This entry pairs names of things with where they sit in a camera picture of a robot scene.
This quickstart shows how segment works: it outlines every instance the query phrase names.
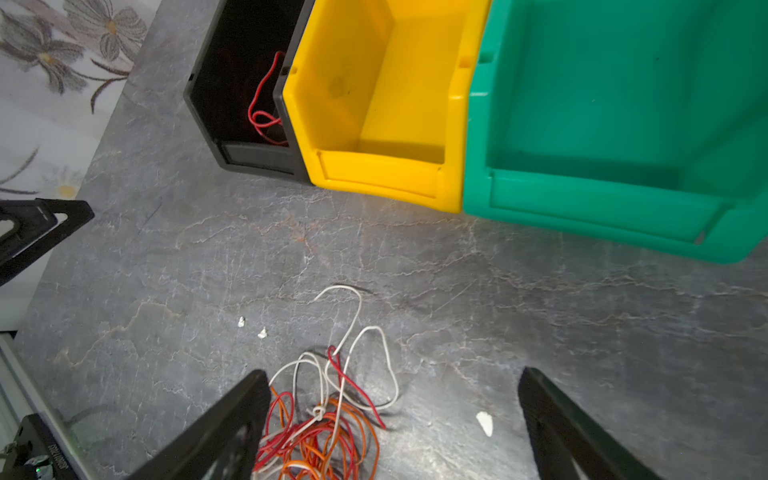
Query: white chip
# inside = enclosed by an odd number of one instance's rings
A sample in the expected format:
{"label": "white chip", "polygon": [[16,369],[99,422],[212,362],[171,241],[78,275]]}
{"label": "white chip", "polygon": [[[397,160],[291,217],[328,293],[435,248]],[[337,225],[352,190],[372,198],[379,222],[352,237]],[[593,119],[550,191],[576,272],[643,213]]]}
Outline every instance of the white chip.
{"label": "white chip", "polygon": [[475,418],[480,422],[482,431],[485,432],[487,436],[493,435],[493,417],[491,417],[490,413],[478,412],[478,414],[475,415]]}

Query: floral wallpaper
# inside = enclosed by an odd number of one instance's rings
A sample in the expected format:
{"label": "floral wallpaper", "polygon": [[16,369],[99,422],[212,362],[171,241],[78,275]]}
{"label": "floral wallpaper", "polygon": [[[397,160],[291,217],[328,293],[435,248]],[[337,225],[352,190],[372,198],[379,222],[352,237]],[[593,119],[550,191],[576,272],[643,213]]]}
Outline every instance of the floral wallpaper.
{"label": "floral wallpaper", "polygon": [[[76,198],[159,3],[0,0],[1,199]],[[23,316],[46,262],[0,287],[0,311]]]}

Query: wire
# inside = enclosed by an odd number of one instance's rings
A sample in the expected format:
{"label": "wire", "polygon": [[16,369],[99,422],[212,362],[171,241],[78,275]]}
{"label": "wire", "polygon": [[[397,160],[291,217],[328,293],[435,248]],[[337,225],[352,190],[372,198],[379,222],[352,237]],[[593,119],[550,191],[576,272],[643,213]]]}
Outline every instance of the wire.
{"label": "wire", "polygon": [[[384,422],[379,416],[379,410],[387,409],[394,405],[399,397],[399,386],[392,369],[386,337],[383,329],[379,326],[366,326],[357,334],[352,341],[349,354],[342,367],[341,349],[352,334],[355,325],[359,322],[359,316],[362,311],[362,295],[354,287],[332,285],[320,292],[312,302],[319,300],[326,292],[337,289],[348,290],[357,295],[359,302],[355,316],[338,346],[328,347],[326,351],[326,364],[324,366],[320,365],[320,358],[316,354],[304,352],[299,355],[298,359],[280,367],[270,379],[271,388],[276,378],[282,372],[285,372],[291,366],[293,367],[291,391],[277,393],[273,389],[275,399],[270,405],[265,435],[262,438],[262,445],[259,447],[257,460],[253,466],[252,478],[269,478],[271,475],[278,474],[278,480],[281,480],[283,477],[291,478],[291,480],[301,480],[303,478],[311,478],[312,480],[341,480],[342,478],[344,480],[359,480],[361,465],[372,450],[370,448],[371,445],[366,441],[368,435],[371,435],[373,443],[376,445],[376,456],[370,469],[371,478],[376,474],[380,453],[379,439],[376,436],[374,426],[368,420],[364,411],[372,412],[380,427],[386,429]],[[371,330],[375,330],[381,335],[387,369],[395,384],[393,398],[380,406],[374,404],[365,390],[358,386],[347,373],[355,346],[362,336]],[[312,365],[318,372],[319,401],[311,410],[307,409],[307,412],[311,415],[308,419],[303,422],[294,422],[297,376],[299,366],[302,364]],[[330,377],[329,370],[331,366],[336,373],[336,381],[333,381]],[[351,386],[357,394],[365,399],[367,405],[353,400],[345,392],[347,385]],[[336,390],[333,394],[331,394],[331,386]],[[290,400],[290,407],[286,405],[286,399]],[[329,407],[333,407],[332,412],[328,412]],[[269,423],[275,410],[278,412],[280,431],[270,433]],[[340,458],[339,455],[334,455],[336,447],[339,447],[341,452]]]}
{"label": "wire", "polygon": [[[275,72],[275,67],[277,67],[277,59],[280,58],[281,55],[285,55],[285,52],[278,51],[275,53],[275,58],[272,60],[272,66],[270,67],[270,70],[259,82],[259,86],[256,88],[256,94],[253,95],[253,100],[250,101],[250,105],[248,106],[248,121],[251,125],[253,125],[253,128],[256,129],[256,132],[261,135],[264,140],[272,145],[288,145],[288,141],[272,140],[271,138],[267,137],[264,132],[261,131],[261,129],[269,128],[273,125],[282,125],[283,121],[279,118],[275,118],[272,114],[267,113],[264,110],[253,111],[253,107],[256,106],[256,101],[259,99],[259,94],[261,93],[261,89],[264,87],[264,83],[266,83],[266,80],[272,76],[272,73]],[[257,120],[258,117],[266,117],[269,119],[269,121],[266,123],[259,123]]]}

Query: yellow storage bin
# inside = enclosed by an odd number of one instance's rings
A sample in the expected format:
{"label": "yellow storage bin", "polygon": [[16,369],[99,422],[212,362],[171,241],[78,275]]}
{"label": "yellow storage bin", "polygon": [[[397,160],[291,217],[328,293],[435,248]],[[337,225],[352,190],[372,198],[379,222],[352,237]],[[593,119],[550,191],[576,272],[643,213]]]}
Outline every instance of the yellow storage bin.
{"label": "yellow storage bin", "polygon": [[490,0],[316,0],[283,89],[318,187],[462,208]]}

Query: black storage bin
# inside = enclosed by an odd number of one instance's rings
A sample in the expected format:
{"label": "black storage bin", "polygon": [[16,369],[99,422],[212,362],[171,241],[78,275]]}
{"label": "black storage bin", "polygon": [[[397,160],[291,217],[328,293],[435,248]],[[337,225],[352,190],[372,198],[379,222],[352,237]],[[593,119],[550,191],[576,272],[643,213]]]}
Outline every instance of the black storage bin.
{"label": "black storage bin", "polygon": [[[311,183],[293,131],[287,146],[271,145],[256,132],[247,116],[253,94],[269,71],[275,53],[284,51],[285,58],[289,55],[293,60],[314,2],[306,3],[222,0],[219,4],[184,90],[184,100],[217,162],[226,170]],[[278,109],[275,105],[277,92],[273,94],[280,72],[285,70],[280,63],[264,84],[254,108],[275,117],[285,113],[284,106]],[[281,119],[282,127],[263,129],[276,141],[286,140],[284,130],[290,129],[287,115]]]}

